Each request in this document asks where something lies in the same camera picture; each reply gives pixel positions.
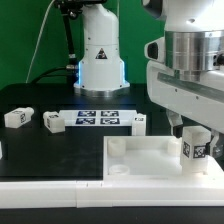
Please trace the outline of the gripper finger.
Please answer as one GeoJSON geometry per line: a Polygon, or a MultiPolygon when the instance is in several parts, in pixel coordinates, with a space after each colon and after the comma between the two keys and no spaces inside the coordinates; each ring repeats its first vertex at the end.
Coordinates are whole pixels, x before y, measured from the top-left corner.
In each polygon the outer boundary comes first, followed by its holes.
{"type": "Polygon", "coordinates": [[[183,121],[181,115],[171,110],[166,110],[166,115],[171,126],[171,134],[176,138],[180,138],[182,136],[183,130],[183,121]]]}
{"type": "Polygon", "coordinates": [[[224,134],[216,130],[211,131],[211,141],[208,143],[208,154],[219,158],[224,154],[224,134]]]}

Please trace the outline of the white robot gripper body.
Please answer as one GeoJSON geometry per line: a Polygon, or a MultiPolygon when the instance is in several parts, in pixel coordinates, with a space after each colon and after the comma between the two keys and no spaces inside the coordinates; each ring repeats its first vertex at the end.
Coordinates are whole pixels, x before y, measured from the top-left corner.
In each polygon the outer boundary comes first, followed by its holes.
{"type": "Polygon", "coordinates": [[[224,134],[224,71],[202,72],[199,82],[177,79],[165,65],[149,61],[150,100],[224,134]]]}

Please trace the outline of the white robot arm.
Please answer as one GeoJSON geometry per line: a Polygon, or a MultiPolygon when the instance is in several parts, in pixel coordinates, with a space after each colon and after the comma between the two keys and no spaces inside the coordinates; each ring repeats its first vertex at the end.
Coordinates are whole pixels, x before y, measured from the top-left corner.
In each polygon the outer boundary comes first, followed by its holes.
{"type": "Polygon", "coordinates": [[[210,154],[224,152],[224,0],[141,0],[151,17],[144,47],[152,102],[179,121],[187,117],[212,131],[210,154]]]}

